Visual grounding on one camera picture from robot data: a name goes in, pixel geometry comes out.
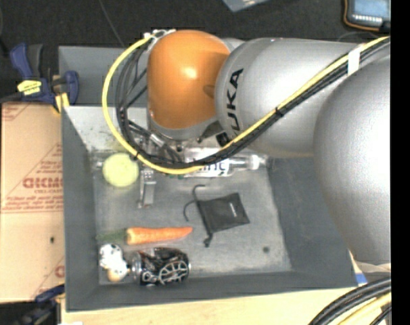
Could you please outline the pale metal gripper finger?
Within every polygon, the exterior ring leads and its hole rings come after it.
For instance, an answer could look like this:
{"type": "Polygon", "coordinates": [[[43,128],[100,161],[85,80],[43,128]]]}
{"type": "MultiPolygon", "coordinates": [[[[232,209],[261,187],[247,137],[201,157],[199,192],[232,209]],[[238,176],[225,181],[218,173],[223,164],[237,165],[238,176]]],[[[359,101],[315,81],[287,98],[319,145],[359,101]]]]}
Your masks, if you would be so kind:
{"type": "Polygon", "coordinates": [[[154,193],[156,189],[156,176],[152,169],[145,170],[145,206],[151,206],[154,203],[154,193]]]}
{"type": "Polygon", "coordinates": [[[145,199],[145,171],[140,170],[139,173],[139,200],[137,201],[137,206],[143,208],[145,199]]]}

